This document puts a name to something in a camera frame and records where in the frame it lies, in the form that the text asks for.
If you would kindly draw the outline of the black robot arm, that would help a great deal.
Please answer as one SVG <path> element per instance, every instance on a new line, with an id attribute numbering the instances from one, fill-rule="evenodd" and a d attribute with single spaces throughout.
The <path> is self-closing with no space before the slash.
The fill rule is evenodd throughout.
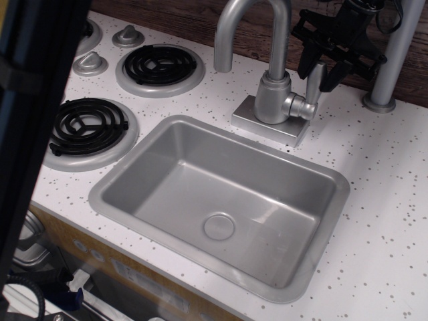
<path id="1" fill-rule="evenodd" d="M 384 1 L 344 1 L 334 17 L 301 10 L 292 30 L 304 46 L 299 77 L 307 78 L 316 62 L 326 56 L 336 64 L 321 81 L 321 92 L 331 92 L 350 74 L 372 80 L 387 57 L 368 38 L 366 29 L 372 19 L 379 22 L 384 7 Z"/>

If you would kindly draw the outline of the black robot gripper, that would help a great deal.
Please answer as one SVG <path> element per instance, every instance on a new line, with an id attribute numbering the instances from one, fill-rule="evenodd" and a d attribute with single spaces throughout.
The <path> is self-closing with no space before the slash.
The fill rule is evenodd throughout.
<path id="1" fill-rule="evenodd" d="M 335 16 L 303 9 L 292 35 L 302 41 L 298 75 L 309 76 L 322 56 L 336 62 L 320 85 L 331 92 L 349 74 L 371 80 L 387 57 L 368 38 L 366 29 L 384 5 L 342 5 Z"/>

